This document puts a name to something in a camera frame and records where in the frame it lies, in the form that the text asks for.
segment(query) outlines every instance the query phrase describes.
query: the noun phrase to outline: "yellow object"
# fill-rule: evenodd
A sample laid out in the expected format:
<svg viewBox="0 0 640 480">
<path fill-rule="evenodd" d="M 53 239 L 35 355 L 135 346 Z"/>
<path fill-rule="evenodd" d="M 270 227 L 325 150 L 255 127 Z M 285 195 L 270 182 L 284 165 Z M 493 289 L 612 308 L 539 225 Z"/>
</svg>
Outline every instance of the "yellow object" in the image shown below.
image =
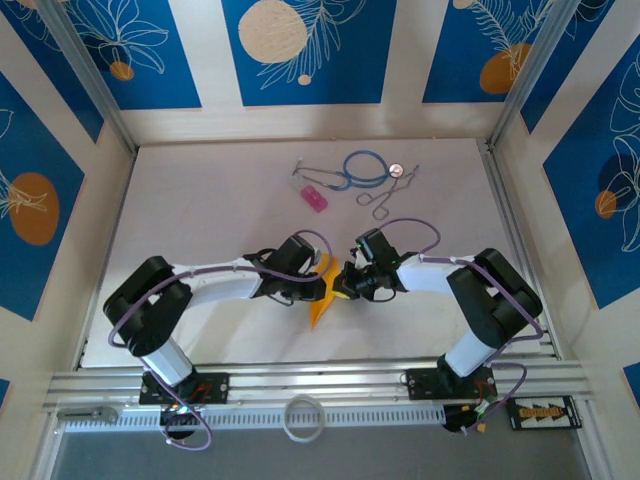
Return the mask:
<svg viewBox="0 0 640 480">
<path fill-rule="evenodd" d="M 327 262 L 329 261 L 329 255 L 326 253 L 322 254 L 322 259 L 320 260 L 320 264 L 316 268 L 316 272 L 321 272 L 327 267 Z M 322 300 L 316 300 L 315 302 L 311 302 L 311 329 L 313 330 L 315 326 L 318 324 L 320 317 L 324 313 L 324 311 L 329 308 L 329 305 L 333 301 L 335 297 L 335 293 L 333 292 L 333 280 L 340 274 L 340 266 L 338 260 L 334 257 L 331 262 L 331 266 L 327 273 L 325 273 L 322 278 L 324 282 L 327 284 L 327 290 L 324 294 L 324 298 Z"/>
</svg>

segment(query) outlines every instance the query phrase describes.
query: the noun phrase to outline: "blue stethoscope tubing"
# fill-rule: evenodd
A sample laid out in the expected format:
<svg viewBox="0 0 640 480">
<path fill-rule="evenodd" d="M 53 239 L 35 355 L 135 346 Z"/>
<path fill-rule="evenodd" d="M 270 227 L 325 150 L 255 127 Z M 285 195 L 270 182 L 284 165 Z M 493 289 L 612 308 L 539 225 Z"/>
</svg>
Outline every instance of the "blue stethoscope tubing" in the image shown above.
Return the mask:
<svg viewBox="0 0 640 480">
<path fill-rule="evenodd" d="M 380 163 L 380 165 L 382 165 L 384 174 L 378 177 L 366 178 L 358 177 L 350 173 L 349 161 L 357 155 L 369 155 L 375 158 Z M 384 161 L 384 158 L 382 158 L 376 152 L 372 152 L 371 150 L 356 150 L 355 152 L 350 153 L 347 158 L 344 159 L 344 162 L 342 164 L 342 172 L 336 171 L 335 173 L 336 175 L 339 175 L 345 179 L 344 185 L 328 185 L 331 190 L 334 190 L 336 192 L 344 192 L 345 190 L 349 190 L 350 188 L 376 188 L 386 182 L 387 178 L 389 178 L 390 176 L 389 166 L 387 165 L 387 162 Z"/>
</svg>

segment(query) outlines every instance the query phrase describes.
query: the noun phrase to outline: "scissors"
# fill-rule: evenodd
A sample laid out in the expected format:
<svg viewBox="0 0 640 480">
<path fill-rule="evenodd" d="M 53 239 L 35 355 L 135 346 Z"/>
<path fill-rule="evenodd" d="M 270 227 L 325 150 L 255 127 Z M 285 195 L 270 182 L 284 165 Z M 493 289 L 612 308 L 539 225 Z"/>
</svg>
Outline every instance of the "scissors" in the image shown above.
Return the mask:
<svg viewBox="0 0 640 480">
<path fill-rule="evenodd" d="M 380 163 L 380 165 L 382 165 L 384 173 L 377 177 L 369 177 L 369 178 L 358 177 L 356 175 L 353 175 L 351 172 L 349 172 L 349 161 L 357 155 L 369 155 L 375 158 Z M 293 171 L 293 174 L 295 175 L 300 170 L 306 170 L 309 172 L 326 173 L 328 175 L 335 175 L 336 177 L 339 177 L 341 183 L 332 184 L 327 182 L 321 182 L 320 180 L 317 180 L 315 178 L 300 174 L 300 176 L 305 180 L 308 180 L 310 182 L 313 182 L 315 184 L 321 185 L 326 188 L 330 188 L 331 190 L 334 190 L 336 192 L 344 192 L 345 190 L 348 190 L 352 187 L 353 188 L 376 188 L 382 185 L 384 182 L 386 182 L 387 178 L 395 177 L 394 171 L 391 171 L 389 169 L 389 166 L 387 165 L 387 162 L 384 161 L 384 158 L 382 158 L 376 152 L 372 152 L 371 150 L 356 150 L 355 152 L 349 154 L 347 158 L 344 159 L 344 162 L 342 163 L 342 171 L 325 170 L 322 168 L 303 167 L 302 160 L 298 160 L 296 169 Z"/>
<path fill-rule="evenodd" d="M 382 201 L 378 204 L 378 206 L 376 206 L 376 208 L 373 209 L 373 212 L 371 212 L 371 215 L 373 215 L 373 218 L 375 218 L 376 220 L 384 220 L 389 215 L 389 209 L 385 207 L 384 204 L 387 203 L 387 201 L 391 198 L 391 196 L 394 193 L 400 190 L 404 190 L 405 188 L 409 188 L 409 185 L 411 185 L 411 182 L 413 181 L 413 177 L 416 176 L 416 173 L 418 172 L 419 167 L 420 165 L 416 165 L 413 171 L 411 171 L 410 173 L 403 175 L 402 177 L 396 178 L 393 182 L 393 186 L 386 192 L 382 192 L 381 194 L 376 195 L 375 197 L 369 193 L 361 193 L 356 197 L 356 202 L 358 202 L 358 205 L 365 207 L 367 205 L 371 205 L 373 202 L 379 199 L 382 199 Z M 407 183 L 402 187 L 398 187 L 398 181 L 400 180 L 407 180 Z"/>
</svg>

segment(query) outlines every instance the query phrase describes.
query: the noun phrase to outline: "white table surface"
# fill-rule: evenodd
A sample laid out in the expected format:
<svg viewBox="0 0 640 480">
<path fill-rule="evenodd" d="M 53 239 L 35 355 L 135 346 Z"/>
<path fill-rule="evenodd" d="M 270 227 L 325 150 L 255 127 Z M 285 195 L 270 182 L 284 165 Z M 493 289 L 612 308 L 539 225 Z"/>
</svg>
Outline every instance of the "white table surface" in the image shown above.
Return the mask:
<svg viewBox="0 0 640 480">
<path fill-rule="evenodd" d="M 223 263 L 266 247 L 278 247 L 302 228 L 320 231 L 342 263 L 355 238 L 380 224 L 370 207 L 356 204 L 363 190 L 319 190 L 329 201 L 315 213 L 289 186 L 298 158 L 306 165 L 340 169 L 354 150 L 370 149 L 405 170 L 420 164 L 411 187 L 388 203 L 389 218 L 413 216 L 442 232 L 437 255 L 473 255 L 512 249 L 472 139 L 228 143 L 143 147 L 118 227 L 100 308 L 91 326 L 83 366 L 138 365 L 127 351 L 111 348 L 111 324 L 101 307 L 142 263 L 163 255 L 169 263 Z M 366 157 L 352 170 L 375 174 Z M 391 182 L 374 190 L 381 192 Z M 429 244 L 432 233 L 417 224 L 394 225 L 385 235 L 400 254 Z M 317 240 L 309 237 L 315 245 Z M 231 300 L 189 309 L 174 338 L 195 364 L 294 362 L 358 358 L 439 356 L 467 329 L 453 297 L 398 294 L 387 304 L 336 299 L 312 331 L 309 305 L 286 308 L 268 299 Z M 534 353 L 538 342 L 516 352 Z"/>
</svg>

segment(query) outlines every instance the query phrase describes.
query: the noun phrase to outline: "ventilation grille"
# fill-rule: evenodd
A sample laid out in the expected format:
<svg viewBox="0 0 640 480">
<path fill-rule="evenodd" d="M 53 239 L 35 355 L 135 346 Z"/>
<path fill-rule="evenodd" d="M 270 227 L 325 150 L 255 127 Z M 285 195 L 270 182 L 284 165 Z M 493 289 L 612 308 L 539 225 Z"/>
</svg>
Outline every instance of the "ventilation grille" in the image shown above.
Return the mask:
<svg viewBox="0 0 640 480">
<path fill-rule="evenodd" d="M 205 420 L 216 430 L 255 430 L 282 428 L 284 409 L 230 409 L 203 412 Z M 157 430 L 159 412 L 125 412 L 113 425 L 95 420 L 68 421 L 65 432 L 130 432 Z M 320 414 L 313 408 L 295 408 L 287 415 L 290 427 L 305 428 L 318 426 Z M 398 406 L 398 407 L 344 407 L 326 409 L 327 427 L 377 427 L 392 425 L 442 425 L 445 423 L 444 408 L 441 406 Z M 197 422 L 192 421 L 172 430 L 189 430 Z"/>
</svg>

